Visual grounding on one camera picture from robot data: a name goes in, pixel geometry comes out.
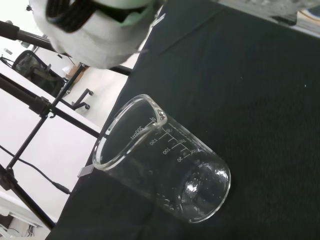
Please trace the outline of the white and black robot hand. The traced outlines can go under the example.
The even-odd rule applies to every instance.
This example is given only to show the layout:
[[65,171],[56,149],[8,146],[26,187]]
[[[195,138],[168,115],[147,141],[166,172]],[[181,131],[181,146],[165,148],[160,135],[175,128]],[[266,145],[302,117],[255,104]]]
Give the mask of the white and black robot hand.
[[58,53],[110,69],[139,51],[163,0],[32,0],[38,28]]

